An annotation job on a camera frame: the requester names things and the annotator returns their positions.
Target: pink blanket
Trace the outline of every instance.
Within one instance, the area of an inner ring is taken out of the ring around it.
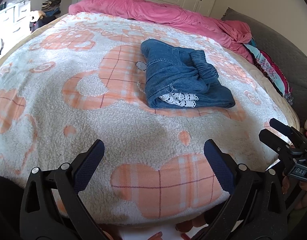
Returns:
[[[104,13],[125,19],[154,22],[214,39],[253,63],[242,43],[251,40],[250,28],[240,21],[221,21],[184,10],[177,5],[158,4],[145,0],[82,0],[69,7],[69,14]]]

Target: cabinet handle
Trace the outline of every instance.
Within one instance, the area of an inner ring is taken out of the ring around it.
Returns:
[[[15,33],[15,32],[17,32],[17,31],[19,31],[20,30],[20,27],[17,29],[17,30],[15,30],[14,32],[12,32],[12,33]]]

